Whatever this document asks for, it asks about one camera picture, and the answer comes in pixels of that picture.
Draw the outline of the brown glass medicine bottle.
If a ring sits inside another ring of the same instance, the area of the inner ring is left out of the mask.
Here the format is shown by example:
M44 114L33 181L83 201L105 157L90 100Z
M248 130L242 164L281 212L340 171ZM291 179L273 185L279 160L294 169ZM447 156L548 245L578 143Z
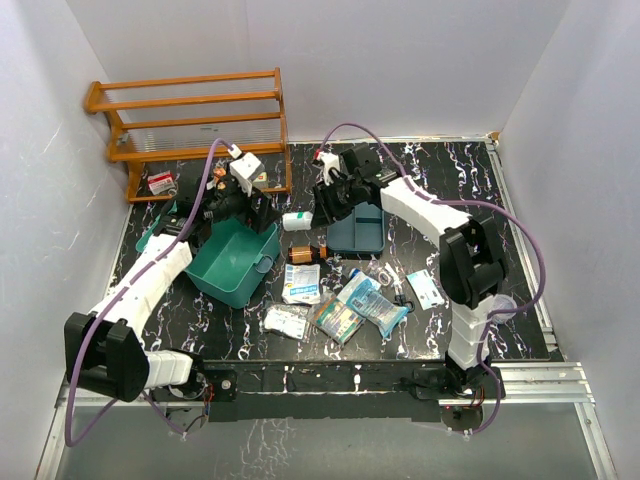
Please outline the brown glass medicine bottle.
M288 249L287 262L291 265L315 264L329 256L330 249L326 246L294 246Z

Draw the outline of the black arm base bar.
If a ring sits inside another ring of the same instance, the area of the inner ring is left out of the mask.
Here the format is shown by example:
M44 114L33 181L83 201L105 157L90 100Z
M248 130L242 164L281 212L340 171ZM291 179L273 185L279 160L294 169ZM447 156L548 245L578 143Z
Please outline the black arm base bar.
M214 361L195 366L212 422L406 418L438 422L447 403L477 407L506 396L502 373L457 372L443 360Z

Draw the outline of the teal medicine kit box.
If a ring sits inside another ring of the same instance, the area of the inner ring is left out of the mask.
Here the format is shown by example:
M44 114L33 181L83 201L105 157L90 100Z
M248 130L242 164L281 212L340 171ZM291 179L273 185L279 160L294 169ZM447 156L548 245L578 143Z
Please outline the teal medicine kit box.
M261 234L239 220L215 223L212 235L185 269L202 293L234 308L246 307L281 252L279 228Z

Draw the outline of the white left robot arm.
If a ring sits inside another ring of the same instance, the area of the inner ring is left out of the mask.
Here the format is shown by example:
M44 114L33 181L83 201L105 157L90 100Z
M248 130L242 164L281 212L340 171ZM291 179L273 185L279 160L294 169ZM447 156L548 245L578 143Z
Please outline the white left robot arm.
M69 391L82 388L131 402L144 391L173 387L194 399L206 388L199 360L178 350L147 352L141 333L161 297L209 240L216 223L242 219L262 234L280 219L269 194L243 189L235 176L203 179L194 197L163 206L157 225L115 293L88 314L73 313L64 325Z

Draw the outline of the white bottle green label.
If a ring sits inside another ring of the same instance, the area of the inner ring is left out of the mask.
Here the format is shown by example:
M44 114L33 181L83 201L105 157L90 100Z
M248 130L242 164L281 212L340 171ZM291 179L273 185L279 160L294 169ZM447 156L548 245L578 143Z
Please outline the white bottle green label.
M312 221L313 213L310 211L289 212L282 215L282 226L287 232L310 230Z

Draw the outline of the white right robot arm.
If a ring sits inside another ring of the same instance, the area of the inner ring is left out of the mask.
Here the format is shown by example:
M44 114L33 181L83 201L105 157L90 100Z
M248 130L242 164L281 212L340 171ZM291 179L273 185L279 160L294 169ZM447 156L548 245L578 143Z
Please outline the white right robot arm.
M418 389L466 397L487 374L488 329L508 267L491 216L460 211L419 187L401 164L392 169L367 146L318 150L323 177L313 188L312 227L345 219L368 203L406 221L438 249L439 283L451 303L452 334L442 366L417 373Z

